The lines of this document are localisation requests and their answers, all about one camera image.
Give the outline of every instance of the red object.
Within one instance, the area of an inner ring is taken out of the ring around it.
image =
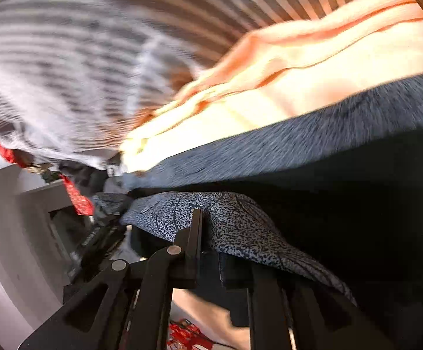
[[[167,342],[168,349],[195,350],[196,345],[199,345],[200,349],[211,350],[213,347],[212,340],[206,338],[189,320],[183,319],[180,323],[170,324],[169,330],[171,339]]]
[[[27,168],[28,165],[23,163],[17,156],[15,156],[13,150],[6,149],[0,145],[0,155],[9,163],[17,164],[20,168]]]
[[[64,175],[60,178],[63,180],[67,194],[72,200],[75,212],[80,216],[92,216],[95,208],[88,197],[82,196],[70,179]]]

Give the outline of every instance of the striped fabric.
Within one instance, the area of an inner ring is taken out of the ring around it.
[[[0,143],[94,167],[249,30],[352,0],[1,0]]]

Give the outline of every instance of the silver rivet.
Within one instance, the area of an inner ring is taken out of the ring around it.
[[[168,247],[168,254],[170,254],[170,255],[180,254],[181,251],[182,251],[182,249],[180,248],[180,246],[176,246],[175,244]]]
[[[126,262],[123,260],[115,260],[112,262],[111,267],[114,271],[122,271],[127,266]]]

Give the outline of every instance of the orange blanket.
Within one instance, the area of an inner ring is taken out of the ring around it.
[[[357,0],[320,21],[291,21],[239,41],[121,146],[128,171],[423,73],[415,0]]]

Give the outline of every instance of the white wall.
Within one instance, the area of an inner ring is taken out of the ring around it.
[[[70,200],[62,185],[48,188],[39,179],[16,166],[0,170],[0,344],[5,350],[15,350],[61,306],[68,283],[47,212]]]

